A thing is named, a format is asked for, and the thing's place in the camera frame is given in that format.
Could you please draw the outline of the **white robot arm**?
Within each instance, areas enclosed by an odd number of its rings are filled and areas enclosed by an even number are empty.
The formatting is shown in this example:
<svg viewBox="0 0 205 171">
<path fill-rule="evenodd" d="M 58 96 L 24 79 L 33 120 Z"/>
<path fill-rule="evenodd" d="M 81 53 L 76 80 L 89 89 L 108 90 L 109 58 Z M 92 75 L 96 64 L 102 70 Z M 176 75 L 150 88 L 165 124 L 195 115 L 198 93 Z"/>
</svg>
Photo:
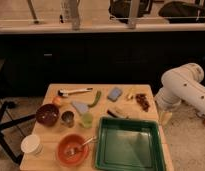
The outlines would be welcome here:
<svg viewBox="0 0 205 171">
<path fill-rule="evenodd" d="M 194 106 L 198 116 L 205 122 L 205 86 L 202 67 L 196 63 L 188 63 L 172 68 L 163 73 L 162 87 L 154 96 L 159 123 L 166 125 L 172 117 L 172 111 L 181 105 L 182 101 Z"/>
</svg>

